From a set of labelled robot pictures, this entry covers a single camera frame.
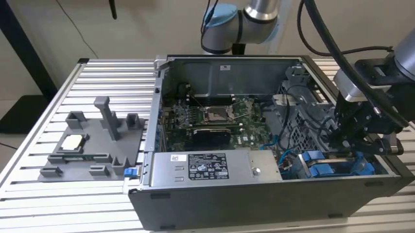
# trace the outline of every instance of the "metal screw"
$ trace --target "metal screw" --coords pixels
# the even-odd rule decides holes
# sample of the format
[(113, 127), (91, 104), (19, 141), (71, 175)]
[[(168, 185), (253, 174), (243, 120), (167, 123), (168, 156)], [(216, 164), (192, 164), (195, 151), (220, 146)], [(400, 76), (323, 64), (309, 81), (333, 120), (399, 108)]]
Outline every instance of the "metal screw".
[(252, 174), (257, 176), (260, 174), (260, 169), (257, 167), (252, 167)]
[(343, 141), (341, 144), (343, 144), (344, 147), (349, 147), (349, 143), (345, 140)]

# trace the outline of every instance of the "black pole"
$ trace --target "black pole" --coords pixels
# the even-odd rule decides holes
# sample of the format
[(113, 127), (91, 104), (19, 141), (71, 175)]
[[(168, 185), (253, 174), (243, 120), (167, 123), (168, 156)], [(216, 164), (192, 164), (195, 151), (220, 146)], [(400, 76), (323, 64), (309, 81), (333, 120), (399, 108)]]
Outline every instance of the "black pole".
[(43, 94), (20, 97), (0, 119), (0, 133), (28, 133), (57, 89), (6, 0), (0, 0), (0, 29)]
[(57, 89), (6, 0), (0, 0), (0, 29), (28, 73), (32, 76), (45, 100), (51, 102)]

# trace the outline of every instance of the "blue latch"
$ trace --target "blue latch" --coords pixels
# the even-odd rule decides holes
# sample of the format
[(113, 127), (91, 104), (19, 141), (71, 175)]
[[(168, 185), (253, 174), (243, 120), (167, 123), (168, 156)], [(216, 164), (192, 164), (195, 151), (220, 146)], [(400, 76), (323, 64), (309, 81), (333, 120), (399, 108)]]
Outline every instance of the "blue latch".
[(139, 170), (136, 168), (125, 168), (124, 177), (136, 178), (139, 175)]

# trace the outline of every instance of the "gray plastic post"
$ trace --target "gray plastic post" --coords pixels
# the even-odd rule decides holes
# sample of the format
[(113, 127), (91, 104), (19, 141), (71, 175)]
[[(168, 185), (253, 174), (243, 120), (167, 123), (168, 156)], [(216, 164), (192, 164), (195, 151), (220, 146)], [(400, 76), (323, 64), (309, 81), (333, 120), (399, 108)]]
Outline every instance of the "gray plastic post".
[(139, 130), (144, 126), (141, 125), (139, 115), (136, 113), (128, 113), (125, 118), (128, 130)]
[(112, 156), (109, 154), (97, 154), (93, 156), (97, 163), (112, 163)]
[(115, 158), (111, 165), (117, 176), (121, 176), (124, 174), (124, 169), (131, 166), (127, 157), (121, 163), (119, 162), (117, 158)]
[(108, 176), (109, 175), (108, 168), (104, 165), (89, 166), (88, 172), (92, 176)]
[(100, 110), (103, 115), (103, 127), (108, 130), (111, 139), (117, 141), (120, 139), (120, 135), (117, 132), (117, 118), (115, 114), (111, 113), (109, 110), (109, 97), (108, 96), (99, 96), (95, 98), (93, 105)]
[(63, 171), (57, 166), (48, 166), (40, 169), (40, 174), (44, 177), (59, 177)]
[(65, 119), (65, 122), (68, 124), (68, 127), (72, 130), (81, 130), (83, 129), (83, 126), (80, 125), (81, 121), (87, 121), (84, 113), (80, 111), (69, 112), (67, 119)]

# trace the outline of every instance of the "slotted aluminum surface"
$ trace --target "slotted aluminum surface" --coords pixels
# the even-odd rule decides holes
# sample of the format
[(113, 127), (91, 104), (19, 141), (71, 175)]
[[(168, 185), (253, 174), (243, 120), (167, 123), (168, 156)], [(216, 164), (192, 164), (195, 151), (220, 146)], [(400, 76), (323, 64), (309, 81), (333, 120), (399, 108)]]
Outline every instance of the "slotted aluminum surface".
[[(336, 63), (315, 60), (332, 79)], [(123, 181), (39, 183), (39, 169), (67, 127), (68, 112), (81, 110), (87, 118), (100, 117), (95, 96), (111, 96), (111, 109), (119, 117), (135, 112), (149, 115), (153, 64), (151, 60), (91, 60), (77, 65), (56, 100), (0, 175), (0, 233), (23, 232), (123, 232), (144, 233)], [(405, 154), (400, 156), (415, 171), (415, 130), (408, 127), (397, 136)], [(371, 201), (347, 219), (197, 229), (195, 233), (247, 232), (368, 233), (415, 232), (415, 183), (396, 195)]]

